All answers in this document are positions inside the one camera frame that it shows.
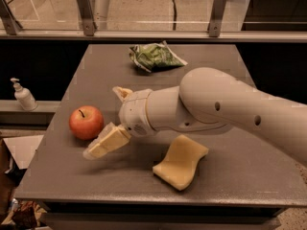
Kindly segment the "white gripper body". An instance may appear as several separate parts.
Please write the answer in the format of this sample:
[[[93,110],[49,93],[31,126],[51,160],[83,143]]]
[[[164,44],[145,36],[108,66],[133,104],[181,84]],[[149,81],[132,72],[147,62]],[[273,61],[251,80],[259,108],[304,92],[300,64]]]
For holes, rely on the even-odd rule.
[[[134,137],[156,134],[147,117],[146,105],[151,89],[135,91],[122,103],[119,110],[121,125]]]

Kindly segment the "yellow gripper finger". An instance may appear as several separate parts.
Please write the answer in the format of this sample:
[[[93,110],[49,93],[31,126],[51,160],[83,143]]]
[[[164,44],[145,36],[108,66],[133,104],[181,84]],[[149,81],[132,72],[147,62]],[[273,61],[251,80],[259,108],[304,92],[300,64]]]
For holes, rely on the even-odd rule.
[[[120,86],[114,86],[112,88],[112,91],[115,93],[115,95],[118,97],[118,99],[123,103],[129,95],[133,93],[131,89],[123,88]]]
[[[83,157],[88,160],[101,158],[107,153],[125,146],[130,138],[131,135],[122,125],[116,126],[114,123],[109,123],[83,151]]]

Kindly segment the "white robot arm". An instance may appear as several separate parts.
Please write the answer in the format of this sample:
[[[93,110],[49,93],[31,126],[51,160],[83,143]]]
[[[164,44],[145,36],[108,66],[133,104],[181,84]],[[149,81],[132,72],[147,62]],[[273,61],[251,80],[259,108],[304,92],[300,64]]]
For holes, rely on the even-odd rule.
[[[114,87],[122,102],[120,125],[108,124],[83,152],[94,160],[123,147],[134,137],[161,130],[180,133],[244,129],[307,163],[307,105],[279,98],[214,68],[188,72],[175,87],[160,90]]]

